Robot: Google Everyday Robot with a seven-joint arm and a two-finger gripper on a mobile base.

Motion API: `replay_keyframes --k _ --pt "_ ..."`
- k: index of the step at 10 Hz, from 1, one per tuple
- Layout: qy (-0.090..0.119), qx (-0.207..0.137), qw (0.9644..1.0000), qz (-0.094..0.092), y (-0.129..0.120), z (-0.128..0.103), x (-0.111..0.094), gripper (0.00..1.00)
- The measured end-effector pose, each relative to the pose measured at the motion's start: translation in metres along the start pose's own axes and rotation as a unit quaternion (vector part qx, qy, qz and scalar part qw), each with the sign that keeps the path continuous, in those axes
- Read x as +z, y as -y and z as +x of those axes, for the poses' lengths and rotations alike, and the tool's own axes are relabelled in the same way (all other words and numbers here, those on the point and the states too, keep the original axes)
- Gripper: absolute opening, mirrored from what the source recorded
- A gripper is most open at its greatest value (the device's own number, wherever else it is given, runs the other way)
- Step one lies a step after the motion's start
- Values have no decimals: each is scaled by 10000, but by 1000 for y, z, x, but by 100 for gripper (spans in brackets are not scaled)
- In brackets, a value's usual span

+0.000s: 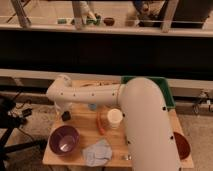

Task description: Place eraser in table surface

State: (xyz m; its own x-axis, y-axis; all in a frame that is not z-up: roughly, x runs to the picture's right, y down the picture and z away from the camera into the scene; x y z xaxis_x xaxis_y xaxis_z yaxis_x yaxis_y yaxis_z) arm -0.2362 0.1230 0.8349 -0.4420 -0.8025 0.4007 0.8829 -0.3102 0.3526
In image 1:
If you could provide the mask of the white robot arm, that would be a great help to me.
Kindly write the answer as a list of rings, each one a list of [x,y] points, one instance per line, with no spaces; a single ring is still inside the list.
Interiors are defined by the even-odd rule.
[[[159,86],[145,77],[124,84],[72,87],[58,76],[46,96],[58,106],[86,103],[116,106],[124,115],[133,171],[180,171],[181,162],[166,102]]]

